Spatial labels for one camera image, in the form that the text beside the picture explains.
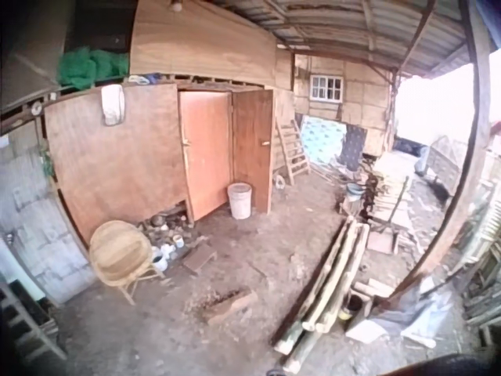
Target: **window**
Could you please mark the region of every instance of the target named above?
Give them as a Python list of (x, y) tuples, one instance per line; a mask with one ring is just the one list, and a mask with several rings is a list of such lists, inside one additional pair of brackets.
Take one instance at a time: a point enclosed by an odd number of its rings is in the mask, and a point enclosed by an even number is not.
[(343, 101), (343, 78), (337, 76), (312, 75), (310, 78), (310, 100), (341, 103)]

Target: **green cloth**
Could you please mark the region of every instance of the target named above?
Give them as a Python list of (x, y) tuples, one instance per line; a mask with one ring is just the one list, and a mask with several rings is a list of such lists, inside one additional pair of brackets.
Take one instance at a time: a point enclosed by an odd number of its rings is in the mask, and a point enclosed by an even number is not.
[(128, 74), (128, 54), (90, 51), (88, 47), (67, 52), (59, 60), (57, 81), (79, 90), (90, 89), (96, 81)]

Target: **white container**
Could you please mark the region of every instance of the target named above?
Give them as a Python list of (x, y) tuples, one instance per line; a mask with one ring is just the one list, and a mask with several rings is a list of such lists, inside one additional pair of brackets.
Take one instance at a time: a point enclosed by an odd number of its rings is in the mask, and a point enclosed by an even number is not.
[(161, 272), (167, 270), (167, 260), (162, 253), (156, 253), (153, 255), (153, 266), (155, 266), (155, 268), (157, 270), (160, 270)]
[(245, 219), (251, 216), (252, 187), (247, 183), (234, 183), (228, 187), (229, 207), (234, 219)]
[(164, 257), (167, 260), (169, 260), (169, 258), (171, 257), (171, 253), (175, 251), (175, 246), (172, 244), (164, 244), (164, 245), (162, 245), (160, 250), (161, 250), (162, 254), (164, 255)]
[(185, 240), (182, 238), (181, 235), (174, 235), (172, 237), (172, 240), (174, 241), (175, 246), (177, 248), (183, 248), (185, 246)]

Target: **rattan chair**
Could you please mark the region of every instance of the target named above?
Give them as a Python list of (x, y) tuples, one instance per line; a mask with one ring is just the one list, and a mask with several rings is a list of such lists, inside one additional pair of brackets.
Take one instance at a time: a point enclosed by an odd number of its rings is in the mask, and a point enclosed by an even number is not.
[(130, 223), (110, 221), (101, 225), (92, 235), (89, 258), (97, 277), (118, 288), (133, 306), (132, 296), (140, 280), (165, 278), (153, 266), (150, 241)]

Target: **plywood wall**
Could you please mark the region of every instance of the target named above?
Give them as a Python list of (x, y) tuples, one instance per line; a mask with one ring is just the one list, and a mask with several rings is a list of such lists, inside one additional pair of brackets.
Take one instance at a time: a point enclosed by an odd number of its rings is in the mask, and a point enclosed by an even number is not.
[(207, 2), (139, 0), (131, 74), (161, 72), (290, 87), (290, 53), (257, 25)]
[(175, 85), (124, 88), (125, 121), (106, 127), (99, 92), (45, 109), (59, 186), (83, 238), (187, 198)]
[[(364, 153), (379, 156), (384, 150), (390, 86), (374, 70), (363, 64), (317, 56), (296, 55), (298, 75), (294, 79), (296, 112), (342, 121), (367, 129)], [(311, 74), (344, 78), (343, 103), (311, 101)]]

